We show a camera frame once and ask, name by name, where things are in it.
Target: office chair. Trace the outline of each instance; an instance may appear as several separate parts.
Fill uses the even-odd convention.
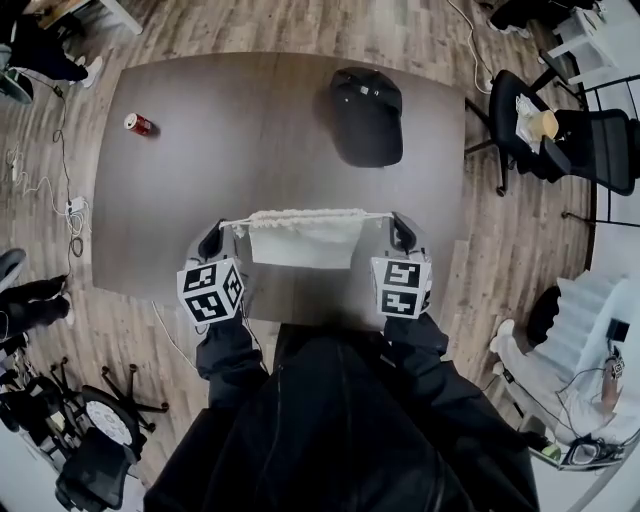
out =
[[[563,176],[575,175],[621,195],[633,193],[639,172],[640,128],[637,120],[630,121],[621,110],[558,110],[555,112],[560,128],[558,137],[563,140],[554,142],[543,137],[539,154],[516,135],[518,96],[522,94],[529,98],[540,111],[549,110],[536,94],[548,83],[545,80],[536,81],[534,88],[510,71],[500,71],[493,83],[489,115],[466,99],[466,107],[489,128],[491,140],[465,149],[465,156],[492,145],[498,147],[502,185],[496,192],[501,197],[508,188],[509,168],[515,163],[520,174],[533,172],[551,183]]]
[[[133,375],[137,370],[136,365],[129,365],[126,395],[108,377],[110,370],[106,366],[101,375],[115,397],[92,386],[82,387],[85,410],[95,427],[87,431],[56,481],[56,498],[67,510],[75,507],[101,512],[122,506],[127,472],[140,460],[147,441],[140,425],[150,432],[155,430],[155,425],[146,422],[139,411],[169,410],[166,402],[161,407],[151,407],[133,400]]]
[[[123,446],[92,427],[62,467],[56,499],[66,510],[118,510],[131,464]]]

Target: dark wooden tabletop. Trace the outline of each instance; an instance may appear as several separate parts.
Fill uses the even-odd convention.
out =
[[[332,140],[327,98],[333,73],[349,65],[363,64],[231,53],[124,70],[95,185],[94,284],[177,304],[175,273],[187,248],[219,218],[286,208],[397,210],[427,233],[439,308],[462,224],[463,97],[381,69],[403,95],[404,156],[387,168],[351,167]],[[150,119],[158,133],[125,130],[130,112]],[[372,244],[359,246],[351,272],[255,265],[251,317],[318,323],[339,316],[350,325],[379,325],[368,268]]]

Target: black sleeve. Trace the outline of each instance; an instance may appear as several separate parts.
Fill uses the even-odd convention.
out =
[[[198,345],[196,367],[209,381],[209,407],[238,409],[266,382],[262,354],[253,348],[240,310],[235,318],[211,324]]]
[[[29,5],[29,0],[0,0],[0,43],[9,44],[13,23]]]
[[[199,512],[236,414],[266,382],[240,314],[212,324],[198,346],[196,367],[209,381],[209,408],[192,423],[144,498],[147,512]]]
[[[531,457],[522,437],[482,391],[441,362],[448,338],[428,315],[389,319],[396,368],[410,382],[409,414],[455,471],[478,510],[539,510]]]

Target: wooden floor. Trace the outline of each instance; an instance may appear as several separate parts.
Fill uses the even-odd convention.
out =
[[[457,0],[477,25],[481,55],[497,73],[506,68],[527,81],[543,70],[539,47],[553,45],[550,33],[534,27],[534,38],[490,31],[485,13],[472,0]],[[109,102],[123,68],[142,63],[227,51],[292,51],[335,55],[416,73],[463,90],[487,106],[488,97],[473,85],[473,58],[466,46],[468,27],[443,0],[123,0],[142,23],[134,36],[116,23],[100,4],[86,13],[87,38],[73,41],[72,53],[97,55],[105,67],[90,90],[66,93],[66,157],[71,195],[90,202],[98,153]],[[486,76],[481,75],[483,85]],[[22,107],[0,100],[0,149],[16,143],[24,153],[24,169],[35,184],[48,176],[55,200],[66,197],[60,145],[52,143],[62,120],[61,101],[34,84],[36,100]],[[543,96],[553,107],[574,107],[562,92],[548,87]],[[467,139],[476,143],[486,133],[467,114]],[[532,175],[511,174],[505,198],[495,193],[498,164],[489,149],[467,159],[464,208],[469,237],[457,242],[440,325],[451,336],[450,356],[460,372],[479,383],[487,376],[487,345],[505,318],[518,321],[537,296],[558,276],[572,278],[585,265],[588,230],[562,220],[571,210],[586,214],[588,183],[565,178],[543,184]],[[51,209],[46,185],[25,198],[11,183],[8,166],[0,173],[0,236],[7,247],[22,247],[29,267],[21,281],[67,271],[69,234],[64,219]],[[147,402],[171,403],[156,418],[157,432],[145,447],[140,473],[146,482],[162,469],[191,420],[205,405],[205,385],[171,347],[154,317],[151,304],[96,289],[91,284],[91,244],[84,236],[80,259],[71,257],[76,323],[58,322],[32,337],[31,357],[42,371],[62,356],[76,382],[101,385],[100,367],[108,364],[121,379],[130,362],[140,367],[136,389]],[[197,336],[181,314],[162,310],[167,328],[193,358]]]

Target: red soda can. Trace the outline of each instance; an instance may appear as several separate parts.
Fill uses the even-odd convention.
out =
[[[145,119],[140,114],[131,113],[124,119],[124,127],[138,135],[149,135],[152,126],[151,121]]]

